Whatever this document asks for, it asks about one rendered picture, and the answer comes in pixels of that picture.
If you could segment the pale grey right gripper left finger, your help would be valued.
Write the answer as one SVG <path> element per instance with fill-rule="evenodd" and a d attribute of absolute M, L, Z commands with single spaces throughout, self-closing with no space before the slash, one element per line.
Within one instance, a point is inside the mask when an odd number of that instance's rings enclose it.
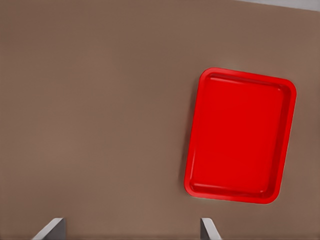
<path fill-rule="evenodd" d="M 31 240 L 66 240 L 66 220 L 52 219 Z"/>

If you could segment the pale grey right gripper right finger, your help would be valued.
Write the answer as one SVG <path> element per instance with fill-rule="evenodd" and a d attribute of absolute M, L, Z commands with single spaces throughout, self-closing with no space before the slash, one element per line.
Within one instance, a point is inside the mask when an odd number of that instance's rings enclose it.
<path fill-rule="evenodd" d="M 201 240 L 222 240 L 211 218 L 200 219 L 200 239 Z"/>

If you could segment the red rectangular plastic tray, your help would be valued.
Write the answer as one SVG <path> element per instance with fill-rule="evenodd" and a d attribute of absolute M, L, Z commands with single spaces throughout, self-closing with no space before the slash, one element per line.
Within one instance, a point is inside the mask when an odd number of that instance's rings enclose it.
<path fill-rule="evenodd" d="M 203 199 L 272 203 L 280 193 L 296 97 L 288 79 L 206 69 L 195 99 L 186 192 Z"/>

